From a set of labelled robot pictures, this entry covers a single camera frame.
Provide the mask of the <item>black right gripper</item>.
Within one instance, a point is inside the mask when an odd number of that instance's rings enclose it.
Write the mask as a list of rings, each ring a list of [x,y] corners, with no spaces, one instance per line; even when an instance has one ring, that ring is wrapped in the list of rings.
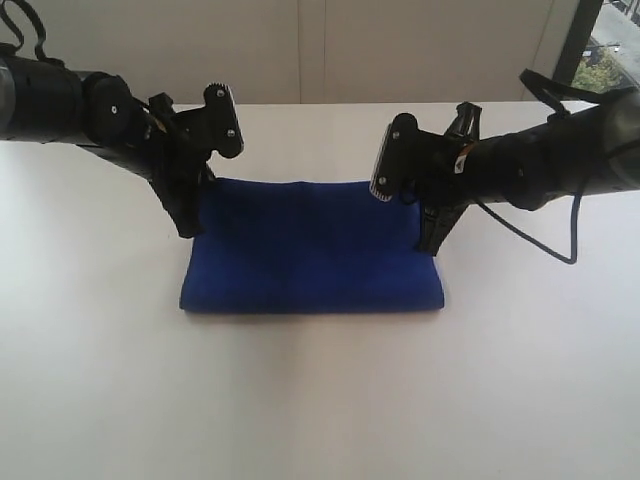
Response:
[[[420,229],[416,249],[436,256],[456,223],[470,204],[498,203],[500,194],[483,187],[466,165],[468,155],[480,141],[482,108],[470,102],[456,106],[456,116],[442,133],[421,129],[414,113],[404,121],[412,137],[410,172],[404,191],[420,206]]]

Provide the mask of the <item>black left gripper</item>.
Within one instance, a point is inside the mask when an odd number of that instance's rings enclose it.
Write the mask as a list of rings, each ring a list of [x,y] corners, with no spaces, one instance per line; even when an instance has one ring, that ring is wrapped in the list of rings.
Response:
[[[147,181],[183,239],[204,232],[200,191],[215,150],[204,107],[177,112],[161,93],[149,103],[127,94],[89,109],[89,152]]]

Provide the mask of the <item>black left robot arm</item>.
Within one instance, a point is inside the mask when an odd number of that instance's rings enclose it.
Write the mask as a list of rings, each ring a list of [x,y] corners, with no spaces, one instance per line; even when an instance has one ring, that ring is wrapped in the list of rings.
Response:
[[[119,76],[1,56],[1,138],[70,144],[143,178],[182,238],[203,233],[200,185],[208,150],[178,125],[170,99],[146,104]]]

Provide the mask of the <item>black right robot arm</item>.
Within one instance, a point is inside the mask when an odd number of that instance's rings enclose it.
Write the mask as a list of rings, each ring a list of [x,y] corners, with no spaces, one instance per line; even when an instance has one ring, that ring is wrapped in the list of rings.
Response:
[[[532,70],[520,79],[552,112],[536,126],[488,138],[479,135],[480,111],[465,103],[442,134],[402,121],[409,172],[402,187],[420,203],[418,250],[434,255],[472,204],[489,213],[507,203],[536,211],[571,197],[570,253],[577,259],[577,216],[582,198],[639,187],[639,90],[604,93],[570,87]]]

